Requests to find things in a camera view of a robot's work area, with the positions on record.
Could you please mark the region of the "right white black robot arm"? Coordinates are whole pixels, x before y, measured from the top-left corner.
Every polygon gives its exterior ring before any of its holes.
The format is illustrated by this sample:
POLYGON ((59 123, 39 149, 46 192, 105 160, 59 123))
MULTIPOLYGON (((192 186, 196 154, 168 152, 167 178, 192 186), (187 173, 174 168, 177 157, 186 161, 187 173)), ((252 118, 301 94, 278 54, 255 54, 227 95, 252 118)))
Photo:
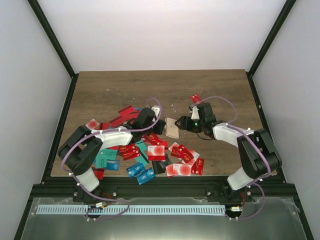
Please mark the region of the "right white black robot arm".
POLYGON ((175 125, 184 131, 204 133, 213 140, 223 141, 239 151, 241 167, 227 178, 222 188, 223 198, 229 202, 240 196, 240 189, 262 181, 282 166, 282 160, 267 130, 240 128, 217 120, 210 103, 189 107, 190 116, 181 116, 175 125))

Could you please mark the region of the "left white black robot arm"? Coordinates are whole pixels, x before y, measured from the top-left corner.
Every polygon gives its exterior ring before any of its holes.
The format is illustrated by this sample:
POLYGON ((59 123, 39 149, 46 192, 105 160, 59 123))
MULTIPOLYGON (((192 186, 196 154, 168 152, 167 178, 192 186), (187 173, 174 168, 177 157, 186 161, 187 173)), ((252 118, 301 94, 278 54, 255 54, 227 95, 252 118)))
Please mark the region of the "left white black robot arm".
POLYGON ((92 170, 92 164, 100 150, 117 146, 128 146, 140 141, 144 135, 159 134, 163 130, 160 120, 162 108, 155 105, 143 108, 133 123, 127 123, 106 130, 89 129, 82 125, 60 147, 57 155, 62 160, 61 167, 85 189, 84 195, 89 201, 97 202, 102 196, 100 181, 92 170))

